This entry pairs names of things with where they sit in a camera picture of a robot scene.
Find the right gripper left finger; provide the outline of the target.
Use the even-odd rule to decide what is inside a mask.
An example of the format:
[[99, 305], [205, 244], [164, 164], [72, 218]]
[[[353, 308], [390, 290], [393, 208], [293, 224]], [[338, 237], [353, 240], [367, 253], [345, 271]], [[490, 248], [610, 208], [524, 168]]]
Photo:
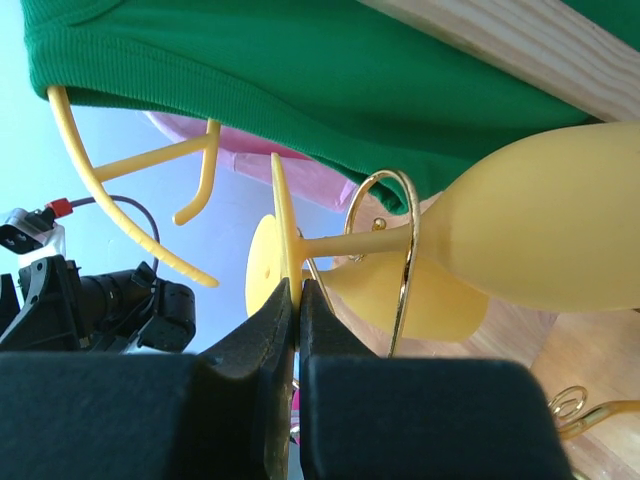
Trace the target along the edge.
[[5, 479], [283, 479], [294, 309], [282, 281], [205, 355], [5, 353]]

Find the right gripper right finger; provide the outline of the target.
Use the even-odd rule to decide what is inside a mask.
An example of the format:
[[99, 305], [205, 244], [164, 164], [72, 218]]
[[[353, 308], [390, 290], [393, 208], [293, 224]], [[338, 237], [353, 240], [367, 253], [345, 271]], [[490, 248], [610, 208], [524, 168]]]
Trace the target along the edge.
[[300, 305], [301, 466], [308, 479], [568, 479], [544, 394], [492, 359], [381, 358], [315, 281]]

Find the yellow goblet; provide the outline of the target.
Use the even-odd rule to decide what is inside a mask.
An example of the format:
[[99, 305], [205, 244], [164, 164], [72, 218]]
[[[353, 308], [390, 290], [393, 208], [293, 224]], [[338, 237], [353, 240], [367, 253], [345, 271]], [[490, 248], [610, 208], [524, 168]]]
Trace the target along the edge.
[[[267, 301], [285, 277], [276, 218], [266, 215], [258, 224], [249, 250], [245, 277], [245, 305], [249, 316]], [[386, 252], [347, 261], [322, 271], [324, 285], [361, 319], [393, 332], [405, 255]], [[485, 318], [489, 297], [459, 281], [439, 265], [422, 257], [410, 282], [402, 337], [414, 340], [462, 342]]]
[[[284, 170], [272, 163], [288, 276], [302, 263]], [[421, 254], [470, 286], [556, 312], [639, 304], [639, 125], [548, 131], [479, 161], [424, 212]]]

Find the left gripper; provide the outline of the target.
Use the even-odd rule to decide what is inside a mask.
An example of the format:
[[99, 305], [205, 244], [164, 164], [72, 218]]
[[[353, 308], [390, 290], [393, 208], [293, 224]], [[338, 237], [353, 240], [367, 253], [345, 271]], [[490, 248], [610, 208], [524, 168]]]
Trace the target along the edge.
[[180, 353], [196, 333], [195, 296], [147, 263], [82, 276], [61, 255], [1, 276], [3, 352], [114, 352], [148, 347]]

